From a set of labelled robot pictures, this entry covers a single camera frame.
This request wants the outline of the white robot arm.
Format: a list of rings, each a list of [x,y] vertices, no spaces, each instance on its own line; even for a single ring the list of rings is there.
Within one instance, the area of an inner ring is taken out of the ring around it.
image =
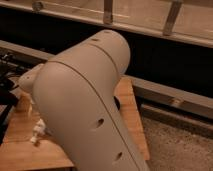
[[[149,171],[114,101],[129,61],[125,38],[102,30],[19,79],[78,171]]]

